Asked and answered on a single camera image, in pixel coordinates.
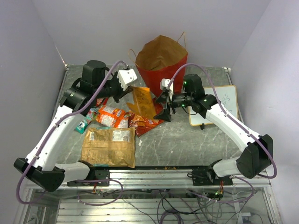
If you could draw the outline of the red paper bag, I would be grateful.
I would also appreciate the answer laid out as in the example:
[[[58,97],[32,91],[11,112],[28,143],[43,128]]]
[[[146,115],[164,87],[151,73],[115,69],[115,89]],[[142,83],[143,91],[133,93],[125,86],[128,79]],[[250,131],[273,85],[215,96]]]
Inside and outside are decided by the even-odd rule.
[[[146,43],[135,58],[129,57],[137,67],[139,74],[150,91],[158,97],[162,90],[160,82],[163,78],[171,79],[175,72],[187,63],[188,52],[186,43],[181,45],[178,40],[159,35],[152,41]]]

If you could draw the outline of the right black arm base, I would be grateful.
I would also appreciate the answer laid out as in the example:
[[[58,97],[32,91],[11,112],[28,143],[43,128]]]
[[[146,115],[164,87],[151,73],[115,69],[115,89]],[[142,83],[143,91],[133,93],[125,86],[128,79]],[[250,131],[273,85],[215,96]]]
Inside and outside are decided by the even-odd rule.
[[[218,177],[214,172],[205,169],[195,169],[187,174],[191,178],[193,186],[230,186],[233,181],[230,176]]]

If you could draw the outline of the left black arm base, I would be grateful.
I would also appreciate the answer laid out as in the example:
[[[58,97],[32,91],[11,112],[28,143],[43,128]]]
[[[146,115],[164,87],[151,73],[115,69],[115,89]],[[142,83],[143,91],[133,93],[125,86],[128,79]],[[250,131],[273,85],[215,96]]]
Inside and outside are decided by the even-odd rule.
[[[93,179],[100,180],[95,183],[96,186],[107,187],[107,186],[109,186],[108,179],[110,179],[110,172],[109,172],[109,170],[106,170],[106,169],[95,170]]]

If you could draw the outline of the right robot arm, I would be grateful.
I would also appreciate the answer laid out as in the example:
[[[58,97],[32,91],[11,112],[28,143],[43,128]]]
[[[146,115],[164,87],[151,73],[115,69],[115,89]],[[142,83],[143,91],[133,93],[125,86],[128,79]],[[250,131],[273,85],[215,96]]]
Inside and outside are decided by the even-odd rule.
[[[219,127],[241,151],[239,157],[219,160],[210,165],[206,173],[210,184],[215,185],[229,175],[243,175],[251,179],[272,164],[273,139],[267,134],[261,136],[252,131],[225,109],[214,95],[206,94],[198,75],[184,77],[183,93],[174,94],[173,84],[165,78],[160,82],[160,88],[162,93],[156,102],[163,105],[163,110],[155,119],[170,122],[171,113],[176,108],[191,107],[196,114]]]

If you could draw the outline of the red Doritos bag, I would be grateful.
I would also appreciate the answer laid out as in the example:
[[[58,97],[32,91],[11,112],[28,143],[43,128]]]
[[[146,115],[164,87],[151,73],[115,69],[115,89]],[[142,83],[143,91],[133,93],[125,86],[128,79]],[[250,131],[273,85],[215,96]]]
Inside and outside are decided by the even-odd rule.
[[[158,114],[159,112],[161,112],[162,106],[155,102],[155,98],[153,98],[153,103],[156,109],[156,113]],[[143,116],[137,115],[130,109],[128,115],[129,126],[135,128],[135,133],[138,137],[142,136],[143,134],[147,133],[148,131],[154,129],[164,122],[163,120],[148,119]]]

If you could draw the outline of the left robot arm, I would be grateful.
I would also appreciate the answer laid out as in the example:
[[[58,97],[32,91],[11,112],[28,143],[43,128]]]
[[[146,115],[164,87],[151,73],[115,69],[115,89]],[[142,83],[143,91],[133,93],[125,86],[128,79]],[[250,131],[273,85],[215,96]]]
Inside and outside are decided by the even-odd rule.
[[[98,98],[113,97],[118,102],[136,80],[135,71],[122,60],[110,69],[102,61],[88,61],[82,77],[64,93],[54,119],[36,147],[25,158],[15,160],[14,167],[21,173],[16,193],[25,178],[48,192],[65,182],[91,185],[95,181],[95,167],[85,161],[57,164],[59,150]]]

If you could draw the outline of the yellow Kettle chips bag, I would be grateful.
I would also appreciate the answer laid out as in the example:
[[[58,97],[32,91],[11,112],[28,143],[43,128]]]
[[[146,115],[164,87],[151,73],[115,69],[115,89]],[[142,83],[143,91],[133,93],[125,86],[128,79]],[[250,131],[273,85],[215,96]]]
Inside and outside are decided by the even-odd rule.
[[[135,114],[148,119],[154,119],[157,114],[148,87],[132,87],[132,97],[134,103],[127,102],[128,108]]]

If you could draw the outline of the brown paper snack bag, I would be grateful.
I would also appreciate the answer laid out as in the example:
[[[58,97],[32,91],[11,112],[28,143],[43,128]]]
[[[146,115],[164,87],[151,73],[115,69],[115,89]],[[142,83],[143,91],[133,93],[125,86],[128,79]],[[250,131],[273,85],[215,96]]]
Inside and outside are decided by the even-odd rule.
[[[100,167],[135,167],[135,129],[93,128],[86,131],[81,160]]]

